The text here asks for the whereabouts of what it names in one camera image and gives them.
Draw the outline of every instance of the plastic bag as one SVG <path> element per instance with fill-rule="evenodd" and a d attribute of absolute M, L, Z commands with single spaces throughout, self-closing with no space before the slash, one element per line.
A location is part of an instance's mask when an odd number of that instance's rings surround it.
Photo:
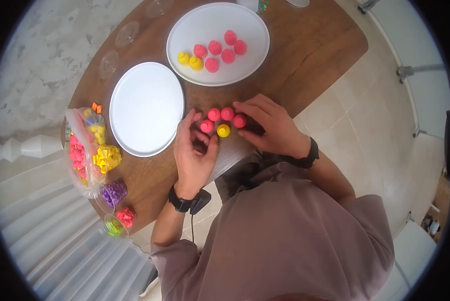
<path fill-rule="evenodd" d="M 65 116 L 71 130 L 64 148 L 67 169 L 80 193 L 93 198 L 92 187 L 105 183 L 108 174 L 107 164 L 100 168 L 93 162 L 106 144 L 105 120 L 91 108 L 68 109 Z"/>

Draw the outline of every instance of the white ceramic plate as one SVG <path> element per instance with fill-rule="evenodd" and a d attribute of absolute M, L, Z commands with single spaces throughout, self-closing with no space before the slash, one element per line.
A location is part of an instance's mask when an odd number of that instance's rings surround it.
<path fill-rule="evenodd" d="M 228 46 L 223 38 L 227 30 L 233 30 L 238 39 L 245 41 L 247 52 L 236 55 L 232 64 L 225 64 L 220 55 L 208 52 L 206 59 L 213 57 L 220 64 L 220 69 L 210 73 L 204 67 L 195 71 L 189 66 L 182 66 L 177 61 L 179 52 L 193 55 L 195 44 L 204 45 L 216 40 L 222 50 Z M 181 17 L 168 35 L 166 54 L 173 70 L 186 81 L 201 86 L 218 87 L 233 84 L 246 78 L 260 67 L 270 47 L 270 35 L 262 19 L 251 10 L 234 3 L 211 3 L 191 10 Z"/>
<path fill-rule="evenodd" d="M 183 90 L 161 63 L 141 63 L 118 81 L 109 103 L 111 131 L 120 146 L 137 157 L 168 147 L 185 109 Z"/>

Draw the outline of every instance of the black cable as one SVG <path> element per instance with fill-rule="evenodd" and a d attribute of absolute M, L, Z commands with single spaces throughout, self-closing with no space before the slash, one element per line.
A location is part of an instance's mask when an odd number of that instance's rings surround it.
<path fill-rule="evenodd" d="M 192 243 L 195 243 L 195 233 L 193 233 L 193 214 L 192 214 Z"/>

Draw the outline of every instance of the sleeve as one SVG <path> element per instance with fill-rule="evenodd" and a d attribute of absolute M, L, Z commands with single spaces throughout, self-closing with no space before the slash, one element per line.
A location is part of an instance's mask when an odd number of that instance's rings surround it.
<path fill-rule="evenodd" d="M 172 290 L 174 299 L 185 299 L 188 290 L 187 280 L 191 277 L 200 258 L 197 245 L 186 239 L 169 247 L 152 245 L 150 255 L 162 285 L 162 299 L 167 300 L 171 297 Z"/>
<path fill-rule="evenodd" d="M 395 262 L 394 242 L 380 196 L 368 195 L 357 198 L 344 208 L 358 221 L 366 237 L 358 239 L 356 255 L 362 264 L 357 267 L 359 291 L 370 299 L 387 281 Z"/>

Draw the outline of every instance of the mauve shirt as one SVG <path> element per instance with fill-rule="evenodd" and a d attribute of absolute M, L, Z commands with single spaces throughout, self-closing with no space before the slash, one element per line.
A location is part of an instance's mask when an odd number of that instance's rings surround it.
<path fill-rule="evenodd" d="M 394 264 L 382 199 L 342 207 L 306 178 L 286 162 L 252 178 L 261 185 L 223 204 L 201 254 L 185 239 L 153 245 L 163 300 L 372 299 Z"/>

